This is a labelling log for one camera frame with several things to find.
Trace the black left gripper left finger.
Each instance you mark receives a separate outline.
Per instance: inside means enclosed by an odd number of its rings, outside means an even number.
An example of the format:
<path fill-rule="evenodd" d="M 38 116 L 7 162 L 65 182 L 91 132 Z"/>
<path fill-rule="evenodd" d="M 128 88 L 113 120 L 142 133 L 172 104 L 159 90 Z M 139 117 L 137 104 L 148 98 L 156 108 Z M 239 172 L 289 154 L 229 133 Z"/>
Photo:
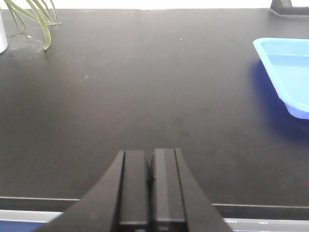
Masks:
<path fill-rule="evenodd" d="M 100 180 L 40 232 L 147 232 L 149 193 L 143 151 L 120 151 Z"/>

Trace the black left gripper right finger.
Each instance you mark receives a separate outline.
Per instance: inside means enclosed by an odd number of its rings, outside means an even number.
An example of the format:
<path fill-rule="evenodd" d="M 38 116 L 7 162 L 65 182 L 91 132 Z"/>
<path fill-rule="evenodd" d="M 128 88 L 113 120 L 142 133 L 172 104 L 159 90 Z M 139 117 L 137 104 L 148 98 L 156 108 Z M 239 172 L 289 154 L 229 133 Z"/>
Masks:
<path fill-rule="evenodd" d="M 158 148 L 151 159 L 154 232 L 230 232 L 190 172 L 179 148 Z"/>

